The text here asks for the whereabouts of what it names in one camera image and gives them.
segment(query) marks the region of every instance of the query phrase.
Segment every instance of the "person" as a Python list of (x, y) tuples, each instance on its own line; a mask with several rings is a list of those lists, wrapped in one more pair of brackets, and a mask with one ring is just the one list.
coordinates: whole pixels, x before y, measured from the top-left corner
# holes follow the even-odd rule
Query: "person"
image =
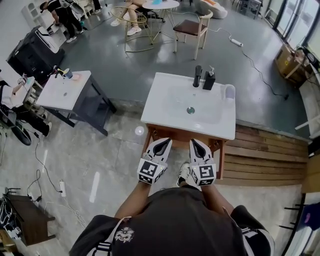
[(1, 105), (6, 106), (7, 108), (13, 110), (16, 113), (17, 120), (23, 120), (29, 123), (34, 129), (38, 130), (45, 137), (49, 135), (49, 132), (52, 128), (52, 123), (49, 122), (46, 124), (44, 120), (37, 116), (33, 111), (27, 109), (25, 106), (15, 107), (13, 103), (13, 97), (19, 90), (26, 90), (22, 88), (22, 84), (17, 85), (16, 87), (10, 87), (1, 77), (0, 77), (0, 97)]
[[(125, 14), (128, 12), (130, 20), (132, 22), (132, 28), (128, 30), (127, 35), (132, 36), (136, 33), (141, 32), (141, 28), (138, 26), (138, 17), (135, 10), (142, 7), (142, 5), (146, 2), (146, 0), (126, 0), (125, 7), (122, 9), (122, 12), (119, 15), (119, 18), (123, 18)], [(113, 22), (111, 22), (111, 26), (116, 27), (120, 24), (120, 21), (118, 19), (115, 19)]]
[(65, 26), (70, 35), (70, 38), (66, 41), (67, 43), (71, 43), (77, 39), (73, 25), (75, 25), (77, 29), (77, 34), (82, 34), (84, 32), (79, 20), (77, 20), (72, 13), (70, 6), (62, 7), (59, 0), (46, 1), (42, 3), (39, 8), (42, 11), (48, 10), (54, 18), (54, 22), (57, 26), (59, 26), (60, 23)]
[(98, 14), (101, 12), (102, 7), (100, 5), (99, 0), (92, 0), (93, 5), (94, 5), (94, 11), (92, 12), (93, 14)]
[(243, 206), (234, 208), (211, 184), (200, 191), (181, 166), (177, 188), (148, 197), (139, 181), (114, 217), (95, 216), (70, 256), (273, 256), (274, 241)]

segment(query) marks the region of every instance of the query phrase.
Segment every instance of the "sink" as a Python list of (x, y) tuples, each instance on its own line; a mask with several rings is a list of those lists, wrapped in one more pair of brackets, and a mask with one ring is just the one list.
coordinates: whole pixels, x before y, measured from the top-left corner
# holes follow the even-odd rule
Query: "sink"
[(194, 79), (156, 73), (141, 121), (233, 140), (236, 129), (235, 87), (214, 83), (193, 87)]

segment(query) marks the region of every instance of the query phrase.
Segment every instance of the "white t-shirt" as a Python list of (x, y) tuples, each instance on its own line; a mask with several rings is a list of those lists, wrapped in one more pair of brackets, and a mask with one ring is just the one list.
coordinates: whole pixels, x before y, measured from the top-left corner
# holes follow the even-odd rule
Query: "white t-shirt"
[(10, 86), (3, 86), (2, 91), (2, 98), (1, 98), (1, 104), (6, 105), (9, 109), (12, 109), (14, 107), (14, 104), (12, 102), (12, 93), (13, 88)]

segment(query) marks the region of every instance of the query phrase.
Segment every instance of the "dragon logo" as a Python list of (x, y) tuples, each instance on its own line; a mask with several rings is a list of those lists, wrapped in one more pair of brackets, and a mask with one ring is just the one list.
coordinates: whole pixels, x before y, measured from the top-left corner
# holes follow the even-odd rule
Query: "dragon logo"
[(130, 242), (133, 238), (134, 235), (134, 231), (129, 228), (129, 227), (125, 227), (121, 230), (119, 230), (116, 234), (115, 234), (115, 240), (120, 240), (122, 242)]

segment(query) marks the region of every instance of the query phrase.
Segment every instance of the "sink drain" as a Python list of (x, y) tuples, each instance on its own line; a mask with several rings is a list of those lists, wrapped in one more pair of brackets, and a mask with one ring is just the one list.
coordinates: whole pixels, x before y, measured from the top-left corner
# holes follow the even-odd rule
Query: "sink drain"
[(194, 114), (196, 110), (192, 106), (190, 106), (186, 109), (186, 111), (188, 112), (188, 114), (191, 115), (191, 114)]

